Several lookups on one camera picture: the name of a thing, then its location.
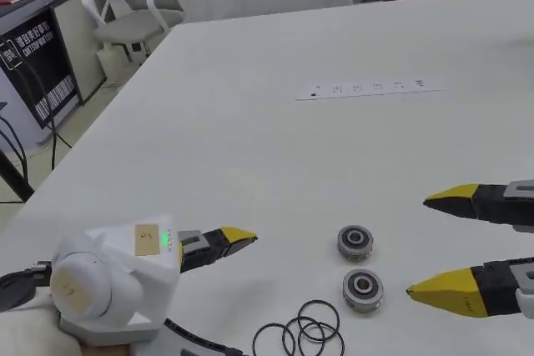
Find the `black rubber o-ring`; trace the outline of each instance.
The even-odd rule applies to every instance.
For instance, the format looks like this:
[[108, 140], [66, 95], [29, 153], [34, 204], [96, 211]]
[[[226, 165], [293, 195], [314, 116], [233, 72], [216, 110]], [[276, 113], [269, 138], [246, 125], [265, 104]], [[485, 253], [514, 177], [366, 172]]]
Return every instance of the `black rubber o-ring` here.
[[285, 341], [282, 341], [282, 345], [284, 345], [284, 351], [289, 355], [289, 356], [295, 356], [295, 352], [297, 351], [297, 344], [296, 344], [296, 341], [295, 341], [295, 336], [293, 335], [293, 333], [290, 331], [289, 328], [287, 328], [285, 325], [283, 324], [278, 324], [278, 323], [269, 323], [269, 324], [266, 324], [264, 325], [263, 327], [260, 327], [258, 331], [256, 331], [256, 334], [254, 335], [254, 338], [252, 339], [252, 355], [253, 356], [257, 356], [256, 354], [256, 340], [258, 339], [259, 335], [264, 331], [266, 330], [267, 328], [271, 328], [271, 327], [277, 327], [277, 328], [282, 328], [284, 330], [284, 335], [285, 333], [289, 333], [290, 337], [291, 337], [291, 340], [293, 341], [293, 352], [290, 352], [289, 349], [287, 349], [287, 346], [285, 345]]
[[307, 308], [308, 306], [310, 306], [311, 304], [324, 304], [325, 306], [327, 306], [328, 308], [331, 308], [334, 313], [335, 313], [335, 320], [336, 320], [336, 323], [335, 323], [335, 329], [332, 329], [332, 334], [329, 335], [328, 337], [326, 337], [325, 339], [322, 339], [322, 338], [316, 338], [316, 337], [312, 337], [311, 335], [309, 335], [308, 333], [306, 333], [304, 331], [304, 336], [307, 338], [307, 339], [311, 339], [312, 341], [315, 341], [315, 342], [320, 342], [320, 341], [330, 341], [333, 337], [335, 337], [336, 335], [339, 335], [340, 333], [340, 324], [341, 324], [341, 321], [340, 321], [340, 314], [339, 312], [337, 311], [337, 308], [335, 308], [331, 303], [328, 303], [326, 302], [325, 300], [321, 300], [321, 299], [314, 299], [314, 300], [309, 300], [308, 302], [304, 303], [302, 305], [302, 307], [300, 308], [298, 314], [297, 314], [297, 324], [299, 325], [299, 328], [300, 328], [300, 331], [302, 331], [302, 324], [300, 323], [300, 319], [303, 318], [303, 317], [307, 317], [307, 316], [302, 316], [302, 312], [304, 311], [305, 308]]
[[[306, 329], [312, 325], [312, 323], [308, 323], [306, 324], [299, 332], [299, 337], [298, 337], [298, 344], [299, 344], [299, 350], [300, 350], [300, 341], [302, 339], [302, 334], [306, 335]], [[341, 353], [340, 353], [340, 356], [344, 356], [345, 355], [345, 340], [343, 339], [343, 337], [341, 336], [341, 333], [336, 330], [334, 327], [332, 327], [330, 324], [327, 324], [327, 323], [323, 323], [321, 321], [319, 321], [319, 325], [322, 325], [323, 327], [327, 327], [329, 330], [332, 331], [332, 333], [334, 334], [334, 336], [337, 335], [337, 338], [340, 339], [340, 342], [341, 342]]]
[[[319, 352], [315, 355], [315, 356], [320, 356], [323, 351], [325, 350], [325, 344], [326, 344], [326, 336], [325, 336], [325, 331], [324, 329], [321, 327], [320, 323], [315, 321], [314, 319], [312, 319], [311, 317], [307, 317], [307, 316], [302, 316], [302, 317], [295, 317], [295, 318], [292, 318], [286, 325], [285, 327], [286, 328], [289, 328], [291, 326], [291, 324], [297, 322], [297, 321], [300, 321], [300, 320], [308, 320], [310, 321], [309, 324], [307, 324], [305, 326], [305, 328], [307, 328], [308, 326], [310, 325], [316, 325], [317, 327], [319, 327], [319, 330], [320, 330], [320, 333], [321, 335], [323, 336], [323, 338], [320, 340], [320, 341], [313, 341], [313, 342], [320, 342], [320, 349], [319, 349]], [[285, 341], [285, 332], [282, 334], [282, 342]], [[301, 345], [301, 342], [300, 341], [297, 341], [297, 344], [299, 345], [299, 351], [300, 353], [302, 353], [302, 356], [305, 356], [305, 353], [304, 351], [302, 350], [302, 345]]]

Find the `label sticker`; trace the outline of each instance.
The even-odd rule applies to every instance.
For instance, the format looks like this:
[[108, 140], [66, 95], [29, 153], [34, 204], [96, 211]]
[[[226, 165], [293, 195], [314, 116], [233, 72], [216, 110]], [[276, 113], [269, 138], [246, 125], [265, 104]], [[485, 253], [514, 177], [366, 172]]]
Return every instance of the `label sticker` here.
[[158, 224], [137, 224], [135, 226], [135, 255], [154, 256], [160, 254]]
[[50, 289], [64, 297], [71, 309], [79, 314], [85, 313], [93, 302], [89, 292], [79, 285], [74, 276], [66, 269], [54, 271]]

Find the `tiled floor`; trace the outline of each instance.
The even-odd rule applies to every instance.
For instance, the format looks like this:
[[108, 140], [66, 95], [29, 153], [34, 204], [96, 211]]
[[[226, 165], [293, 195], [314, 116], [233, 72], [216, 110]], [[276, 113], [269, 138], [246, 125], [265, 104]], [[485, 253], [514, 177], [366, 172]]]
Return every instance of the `tiled floor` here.
[[[74, 145], [90, 127], [100, 113], [108, 106], [118, 93], [118, 88], [102, 87], [84, 106], [77, 108], [59, 128], [59, 133], [67, 142]], [[56, 152], [56, 163], [61, 163], [63, 157], [68, 153], [68, 147], [58, 141]], [[17, 158], [8, 155], [13, 164], [19, 167]], [[52, 142], [43, 145], [40, 149], [28, 155], [28, 175], [33, 188], [37, 188], [40, 183], [50, 174], [50, 163], [52, 156]], [[17, 196], [0, 179], [0, 201], [18, 200]], [[5, 229], [9, 219], [22, 207], [22, 204], [0, 204], [0, 232]]]

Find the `black cable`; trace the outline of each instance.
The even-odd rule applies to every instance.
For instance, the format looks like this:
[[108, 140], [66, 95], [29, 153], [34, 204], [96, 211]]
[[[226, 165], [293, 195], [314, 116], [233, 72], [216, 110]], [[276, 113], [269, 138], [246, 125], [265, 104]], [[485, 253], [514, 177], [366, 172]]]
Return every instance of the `black cable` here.
[[[312, 304], [323, 304], [326, 307], [330, 308], [335, 313], [335, 320], [336, 320], [335, 330], [331, 335], [329, 335], [328, 337], [325, 338], [326, 341], [330, 341], [340, 331], [340, 313], [337, 311], [337, 308], [335, 308], [334, 305], [332, 305], [331, 303], [328, 303], [325, 300], [321, 300], [321, 299], [314, 299], [314, 300], [310, 300], [310, 301], [304, 303], [302, 305], [302, 307], [300, 308], [299, 312], [297, 313], [297, 316], [299, 318], [302, 318], [303, 317], [302, 316], [302, 312], [304, 312], [304, 309], [307, 308], [308, 306], [312, 305]], [[300, 320], [297, 320], [297, 324], [299, 325], [300, 330], [302, 330], [302, 324], [300, 323]], [[309, 335], [306, 332], [304, 332], [304, 336], [307, 339], [310, 339], [310, 340], [315, 341], [315, 342], [319, 342], [319, 341], [322, 340], [321, 338], [312, 337], [311, 335]]]
[[15, 141], [17, 142], [17, 145], [20, 147], [20, 151], [21, 151], [21, 154], [23, 156], [22, 157], [23, 160], [21, 160], [21, 164], [23, 166], [23, 176], [24, 176], [24, 179], [26, 180], [26, 182], [29, 182], [28, 181], [28, 158], [26, 157], [26, 152], [24, 151], [24, 146], [20, 142], [20, 138], [18, 137], [17, 133], [15, 132], [15, 128], [13, 128], [13, 125], [11, 125], [11, 123], [6, 118], [4, 118], [2, 116], [0, 116], [0, 121], [4, 122], [8, 126], [9, 130], [11, 131], [11, 134], [13, 135], [13, 137], [15, 138]]
[[67, 147], [68, 147], [69, 149], [72, 149], [72, 148], [73, 148], [73, 145], [71, 145], [71, 144], [68, 143], [65, 139], [63, 139], [63, 137], [62, 137], [61, 135], [59, 135], [59, 133], [58, 133], [58, 138], [59, 138], [59, 140], [60, 140], [61, 142], [65, 143], [65, 145], [67, 145]]
[[39, 261], [24, 271], [0, 277], [0, 312], [18, 308], [35, 297], [36, 287], [50, 285], [52, 263]]
[[257, 356], [256, 354], [256, 341], [258, 340], [258, 337], [259, 335], [264, 332], [267, 328], [271, 328], [271, 327], [276, 327], [276, 328], [282, 328], [284, 331], [284, 334], [288, 333], [291, 337], [291, 341], [293, 341], [293, 351], [290, 352], [289, 349], [287, 349], [287, 346], [285, 344], [285, 341], [282, 341], [282, 344], [284, 345], [284, 350], [285, 352], [289, 355], [289, 356], [295, 356], [295, 352], [297, 350], [297, 346], [296, 346], [296, 341], [295, 341], [295, 336], [293, 335], [293, 333], [290, 331], [289, 328], [287, 328], [287, 326], [283, 325], [283, 324], [279, 324], [279, 323], [269, 323], [269, 324], [266, 324], [264, 325], [263, 327], [260, 327], [258, 331], [256, 331], [256, 334], [254, 335], [254, 338], [252, 339], [252, 355], [253, 356]]
[[9, 139], [9, 136], [5, 134], [4, 131], [2, 131], [0, 129], [0, 136], [2, 136], [2, 138], [4, 138], [6, 140], [6, 142], [8, 143], [9, 147], [11, 148], [11, 150], [13, 150], [13, 152], [15, 153], [15, 155], [17, 156], [18, 160], [20, 161], [20, 163], [22, 164], [23, 166], [23, 176], [24, 176], [24, 180], [27, 181], [28, 180], [28, 169], [25, 168], [25, 165], [26, 165], [26, 161], [25, 159], [22, 157], [22, 155], [20, 154], [20, 152], [17, 150], [17, 148], [15, 148], [15, 145], [13, 145], [13, 142], [11, 142], [11, 139]]
[[[6, 38], [1, 34], [0, 34], [0, 40], [2, 40], [4, 43], [9, 44], [9, 42], [6, 41]], [[56, 127], [56, 121], [55, 121], [55, 119], [53, 117], [52, 106], [50, 105], [50, 101], [48, 99], [48, 94], [47, 94], [46, 89], [45, 89], [45, 87], [43, 85], [43, 82], [41, 81], [41, 78], [39, 77], [39, 75], [37, 74], [35, 69], [33, 68], [32, 64], [30, 62], [28, 62], [28, 61], [23, 60], [22, 58], [20, 58], [20, 61], [21, 61], [21, 65], [26, 66], [30, 70], [30, 73], [32, 73], [32, 75], [35, 77], [36, 81], [38, 82], [38, 88], [39, 88], [41, 94], [43, 95], [43, 100], [47, 105], [48, 117], [50, 118], [50, 125], [52, 127], [50, 128], [46, 123], [45, 123], [45, 126], [52, 131], [52, 161], [51, 161], [51, 169], [54, 170], [56, 168], [56, 149], [57, 149], [57, 146], [58, 146], [58, 130], [57, 130], [57, 127]], [[32, 91], [31, 91], [31, 89], [29, 87], [28, 80], [26, 79], [26, 77], [24, 77], [24, 75], [20, 71], [18, 71], [18, 68], [13, 67], [13, 70], [21, 78], [21, 80], [23, 81], [24, 90], [26, 91], [26, 94], [30, 97], [30, 101], [32, 103], [35, 103], [35, 106], [37, 106], [37, 102], [35, 102], [35, 98], [33, 97]]]
[[17, 308], [35, 296], [31, 272], [19, 271], [0, 278], [0, 312]]

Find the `table surface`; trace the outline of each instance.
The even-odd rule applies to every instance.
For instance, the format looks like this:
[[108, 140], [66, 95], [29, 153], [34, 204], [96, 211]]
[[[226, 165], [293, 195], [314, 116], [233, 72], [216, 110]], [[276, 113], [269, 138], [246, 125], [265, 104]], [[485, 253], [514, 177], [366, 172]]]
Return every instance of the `table surface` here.
[[[347, 354], [530, 355], [521, 315], [462, 318], [405, 290], [534, 254], [534, 235], [421, 205], [534, 175], [531, 5], [412, 0], [178, 26], [10, 222], [0, 271], [49, 258], [64, 234], [168, 212], [180, 229], [259, 235], [181, 278], [169, 316], [206, 338], [249, 352], [260, 325], [322, 298], [340, 310]], [[420, 75], [445, 90], [295, 101], [314, 83]], [[359, 265], [336, 249], [355, 223], [375, 236]], [[341, 297], [355, 267], [384, 282], [372, 316]], [[279, 333], [260, 351], [282, 354]]]

